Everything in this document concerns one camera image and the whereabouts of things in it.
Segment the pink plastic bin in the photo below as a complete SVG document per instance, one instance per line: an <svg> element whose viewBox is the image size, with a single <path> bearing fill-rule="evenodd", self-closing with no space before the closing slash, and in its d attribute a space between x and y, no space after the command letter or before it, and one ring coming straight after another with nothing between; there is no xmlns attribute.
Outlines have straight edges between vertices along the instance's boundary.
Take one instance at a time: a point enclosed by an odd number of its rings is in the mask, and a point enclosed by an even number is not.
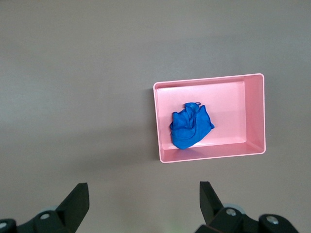
<svg viewBox="0 0 311 233"><path fill-rule="evenodd" d="M160 160L163 163L263 154L266 150L264 76L247 74L154 84ZM215 128L180 150L172 144L172 113L187 102L205 105Z"/></svg>

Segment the gray table surface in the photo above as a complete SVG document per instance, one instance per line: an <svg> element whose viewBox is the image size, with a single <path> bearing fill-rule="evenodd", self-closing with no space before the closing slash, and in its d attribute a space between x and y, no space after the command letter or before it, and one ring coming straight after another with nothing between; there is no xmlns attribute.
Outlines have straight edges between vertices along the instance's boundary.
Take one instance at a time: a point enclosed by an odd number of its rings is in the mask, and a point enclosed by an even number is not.
<svg viewBox="0 0 311 233"><path fill-rule="evenodd" d="M152 86L263 73L263 155L162 164ZM78 233L192 233L199 181L310 232L311 2L0 0L0 219L88 182Z"/></svg>

